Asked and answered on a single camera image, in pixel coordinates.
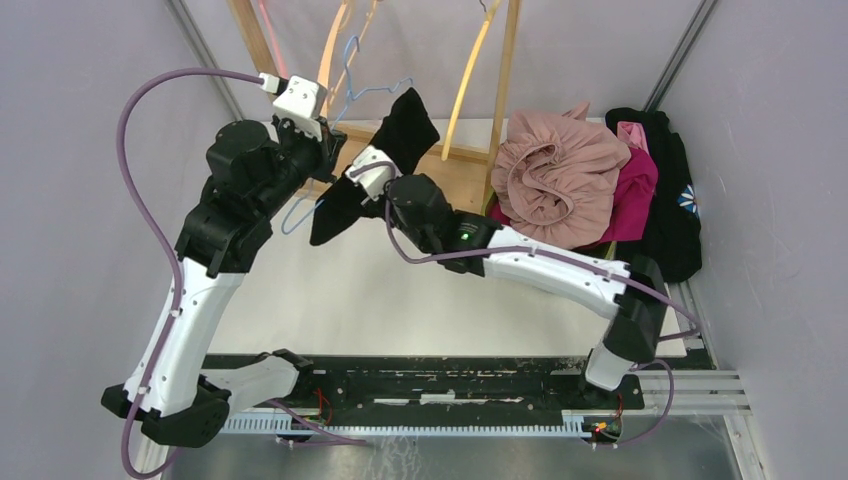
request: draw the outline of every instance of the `blue wire hanger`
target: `blue wire hanger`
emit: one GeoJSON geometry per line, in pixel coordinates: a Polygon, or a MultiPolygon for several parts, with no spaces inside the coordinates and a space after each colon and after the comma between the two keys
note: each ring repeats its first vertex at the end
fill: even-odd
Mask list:
{"type": "Polygon", "coordinates": [[[341,113],[339,113],[339,116],[336,117],[336,121],[333,122],[332,128],[336,128],[336,125],[338,125],[338,123],[342,120],[342,118],[344,118],[345,114],[347,113],[347,109],[350,108],[350,104],[359,100],[359,97],[361,97],[362,95],[364,95],[368,92],[395,93],[395,92],[398,91],[398,89],[401,87],[401,85],[403,85],[406,82],[409,82],[410,87],[414,85],[414,82],[412,81],[412,77],[406,77],[404,79],[401,79],[393,87],[390,87],[390,86],[366,87],[366,88],[363,88],[362,90],[360,90],[359,93],[354,94],[353,93],[353,74],[350,71],[350,67],[347,66],[347,59],[350,57],[350,53],[351,53],[350,47],[353,46],[353,44],[356,44],[356,51],[358,52],[359,51],[359,37],[356,36],[356,35],[350,37],[350,39],[347,41],[347,45],[345,45],[344,69],[345,69],[345,74],[346,74],[345,83],[347,84],[347,91],[345,92],[345,106],[344,106],[344,108],[342,108],[342,111],[341,111],[341,113]]]}
{"type": "MultiPolygon", "coordinates": [[[[345,84],[346,84],[345,85],[346,86],[345,106],[344,106],[344,108],[342,108],[342,111],[339,113],[339,115],[336,117],[336,120],[333,122],[333,125],[330,127],[333,130],[335,130],[336,125],[338,125],[339,122],[342,121],[345,114],[347,113],[348,108],[350,108],[350,105],[353,102],[357,101],[359,99],[359,97],[361,97],[362,95],[364,95],[368,92],[395,93],[395,92],[398,91],[398,89],[401,87],[401,85],[403,85],[406,82],[409,82],[410,87],[413,86],[413,84],[414,84],[414,82],[412,81],[412,77],[406,77],[406,78],[400,80],[398,83],[396,83],[392,87],[389,87],[389,86],[366,87],[366,88],[363,88],[362,90],[360,90],[359,93],[354,94],[353,93],[353,74],[350,71],[350,67],[347,66],[347,63],[348,63],[347,60],[348,60],[348,58],[350,58],[350,54],[351,54],[350,47],[354,43],[356,44],[356,51],[358,52],[359,51],[359,36],[354,35],[354,36],[350,37],[350,39],[347,41],[347,45],[345,45],[345,51],[344,51],[344,69],[345,69],[345,74],[346,74],[346,78],[345,78],[345,84]]],[[[292,207],[286,213],[286,216],[283,217],[283,223],[280,226],[280,230],[283,232],[283,235],[290,235],[292,232],[297,230],[297,228],[300,227],[303,224],[303,222],[305,222],[306,219],[309,218],[310,215],[315,213],[315,210],[318,207],[320,207],[322,203],[324,203],[324,200],[319,200],[319,201],[315,202],[315,205],[313,205],[312,208],[310,208],[309,211],[306,212],[306,214],[303,215],[303,217],[301,217],[301,219],[298,220],[297,223],[295,223],[292,228],[286,229],[286,222],[288,222],[289,217],[291,217],[291,214],[300,205],[300,202],[306,200],[307,198],[309,198],[310,195],[312,195],[312,191],[313,191],[314,187],[315,187],[315,179],[312,178],[312,179],[309,180],[309,189],[306,191],[306,193],[301,195],[300,198],[298,198],[294,202],[294,205],[292,205],[292,207]]]]}

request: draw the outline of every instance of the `clothes hanger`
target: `clothes hanger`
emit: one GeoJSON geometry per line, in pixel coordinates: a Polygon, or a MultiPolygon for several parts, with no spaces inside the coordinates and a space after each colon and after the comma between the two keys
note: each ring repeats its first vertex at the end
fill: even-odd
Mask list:
{"type": "MultiPolygon", "coordinates": [[[[339,36],[339,32],[343,30],[350,21],[354,8],[354,0],[342,0],[341,5],[339,5],[339,10],[336,12],[336,18],[333,19],[333,25],[330,27],[329,35],[327,35],[327,43],[324,44],[324,54],[321,56],[321,65],[318,67],[318,77],[316,78],[316,81],[319,85],[330,84],[330,64],[333,61],[333,48],[336,45],[336,39],[339,36]]],[[[321,116],[326,117],[329,109],[330,102],[325,99],[324,105],[321,107],[321,116]]]]}
{"type": "MultiPolygon", "coordinates": [[[[406,82],[409,82],[409,86],[413,85],[412,77],[406,77],[406,78],[400,80],[399,82],[397,82],[394,86],[365,87],[362,90],[360,90],[359,92],[354,93],[353,92],[353,73],[351,73],[349,65],[350,65],[350,58],[357,51],[359,51],[359,37],[354,35],[354,36],[350,37],[350,39],[347,41],[347,45],[345,45],[344,59],[343,59],[343,63],[342,63],[342,65],[344,66],[344,71],[347,74],[347,77],[346,77],[347,83],[346,83],[346,89],[345,89],[345,106],[342,109],[341,113],[339,113],[339,116],[336,117],[336,119],[333,121],[333,125],[330,127],[331,130],[335,130],[336,125],[338,125],[338,123],[340,121],[342,121],[345,114],[347,113],[348,108],[350,108],[350,105],[353,102],[357,101],[359,99],[359,97],[361,97],[362,95],[365,95],[368,92],[395,93],[396,91],[398,91],[398,89],[401,87],[401,85],[403,85],[406,82]],[[350,47],[353,46],[353,45],[356,45],[356,50],[351,51],[350,47]]],[[[310,208],[308,212],[306,212],[302,217],[300,217],[300,220],[298,220],[297,223],[295,223],[291,228],[286,228],[286,224],[288,223],[289,218],[291,217],[292,213],[294,213],[294,211],[297,209],[297,207],[304,200],[306,200],[307,198],[309,198],[312,195],[312,191],[313,191],[314,187],[315,187],[315,179],[311,178],[311,179],[309,179],[309,189],[303,195],[301,195],[300,198],[298,198],[294,202],[294,205],[291,206],[289,211],[286,213],[285,217],[283,217],[283,223],[280,225],[280,230],[282,231],[283,235],[290,235],[292,232],[297,230],[297,228],[300,227],[303,224],[303,222],[306,221],[307,218],[309,218],[313,213],[315,213],[315,210],[317,210],[318,207],[320,207],[322,203],[324,203],[324,200],[316,201],[315,204],[312,206],[312,208],[310,208]]]]}
{"type": "Polygon", "coordinates": [[[483,5],[485,19],[483,20],[483,26],[480,27],[480,33],[477,34],[477,40],[474,41],[474,46],[471,48],[471,54],[468,56],[468,63],[465,64],[465,73],[462,74],[462,81],[459,83],[459,92],[456,94],[456,100],[453,104],[450,122],[448,123],[448,131],[445,134],[445,144],[444,147],[442,147],[442,160],[448,159],[450,146],[453,142],[453,133],[456,130],[456,121],[459,118],[459,111],[462,109],[462,101],[465,99],[465,92],[468,90],[468,82],[471,80],[471,73],[474,71],[474,65],[477,63],[477,57],[480,55],[480,48],[483,46],[483,40],[485,40],[486,34],[489,32],[489,26],[492,24],[492,19],[495,18],[495,13],[497,13],[500,4],[501,0],[495,0],[488,9],[485,8],[485,4],[483,5]]]}
{"type": "Polygon", "coordinates": [[[356,56],[356,53],[359,51],[359,42],[365,40],[365,33],[368,31],[368,27],[371,25],[371,20],[374,18],[374,13],[377,11],[377,2],[381,0],[371,0],[371,8],[368,10],[368,14],[365,16],[365,25],[362,26],[362,30],[359,32],[359,35],[356,35],[356,50],[354,50],[350,57],[347,57],[345,61],[345,69],[342,71],[341,75],[339,75],[339,80],[336,82],[336,86],[330,89],[327,93],[327,110],[332,108],[333,102],[336,100],[338,96],[339,89],[342,87],[342,82],[345,80],[345,76],[348,74],[348,69],[350,68],[350,64],[353,63],[353,58],[356,56]]]}

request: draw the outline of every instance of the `clothes pile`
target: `clothes pile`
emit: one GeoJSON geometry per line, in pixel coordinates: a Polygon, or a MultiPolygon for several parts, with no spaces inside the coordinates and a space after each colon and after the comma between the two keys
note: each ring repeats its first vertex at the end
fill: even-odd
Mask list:
{"type": "Polygon", "coordinates": [[[646,255],[666,281],[688,279],[701,268],[700,219],[680,136],[662,112],[614,109],[604,125],[588,109],[510,116],[490,216],[569,250],[615,242],[616,258],[646,255]]]}

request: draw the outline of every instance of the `black sock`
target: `black sock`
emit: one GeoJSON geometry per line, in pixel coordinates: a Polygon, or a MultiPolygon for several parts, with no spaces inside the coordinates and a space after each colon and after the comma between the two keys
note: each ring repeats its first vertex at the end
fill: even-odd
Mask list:
{"type": "MultiPolygon", "coordinates": [[[[427,116],[424,103],[415,89],[410,88],[392,105],[389,116],[369,142],[382,150],[404,175],[415,171],[421,157],[439,141],[439,132],[427,116]]],[[[322,245],[347,230],[360,217],[382,216],[384,204],[368,201],[365,191],[342,175],[318,200],[309,244],[322,245]]]]}

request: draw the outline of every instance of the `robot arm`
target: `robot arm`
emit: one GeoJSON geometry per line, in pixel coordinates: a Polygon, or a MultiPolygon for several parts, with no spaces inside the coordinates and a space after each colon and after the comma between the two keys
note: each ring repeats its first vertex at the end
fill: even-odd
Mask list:
{"type": "Polygon", "coordinates": [[[170,311],[172,284],[135,371],[101,397],[103,406],[127,417],[154,345],[174,313],[176,321],[136,415],[142,433],[161,445],[205,445],[230,415],[291,393],[298,368],[308,364],[279,351],[236,370],[201,370],[224,309],[271,237],[271,218],[309,178],[334,180],[338,153],[347,139],[318,116],[323,87],[292,77],[273,90],[280,93],[274,102],[279,141],[271,140],[263,124],[249,120],[218,132],[206,152],[212,175],[176,244],[184,273],[179,312],[170,311]]]}
{"type": "MultiPolygon", "coordinates": [[[[346,141],[344,134],[331,131],[326,119],[318,116],[326,94],[323,87],[292,77],[287,84],[274,85],[273,90],[281,93],[274,102],[280,116],[274,122],[279,142],[272,141],[265,126],[254,121],[233,122],[218,132],[206,154],[212,175],[199,204],[186,217],[176,245],[185,276],[180,310],[169,310],[172,285],[132,376],[107,388],[101,398],[107,409],[127,417],[165,321],[175,313],[174,328],[136,415],[142,433],[161,445],[205,445],[232,414],[289,395],[299,369],[309,365],[281,350],[239,369],[201,370],[224,309],[271,236],[271,218],[309,178],[334,180],[332,171],[346,141]]],[[[445,258],[439,263],[456,273],[527,283],[611,319],[605,338],[590,355],[585,372],[589,383],[614,390],[634,363],[653,360],[663,305],[651,303],[650,298],[609,278],[535,253],[553,252],[661,289],[662,278],[655,264],[634,262],[628,266],[528,239],[492,219],[454,211],[426,175],[395,178],[388,166],[362,168],[377,162],[394,165],[382,151],[368,147],[346,175],[365,190],[369,201],[391,204],[392,223],[421,252],[497,248],[496,252],[445,258]],[[512,247],[523,250],[505,251],[512,247]]]]}
{"type": "Polygon", "coordinates": [[[448,270],[526,283],[610,320],[604,338],[589,356],[586,381],[612,391],[634,364],[654,360],[666,305],[611,277],[665,293],[655,262],[644,257],[631,264],[599,260],[527,238],[492,219],[454,211],[429,177],[396,177],[398,170],[391,165],[390,158],[369,147],[354,159],[346,175],[371,201],[389,203],[391,219],[387,221],[420,251],[442,257],[438,262],[448,270]],[[454,255],[461,252],[469,256],[454,255]],[[604,270],[606,275],[580,264],[604,270]]]}

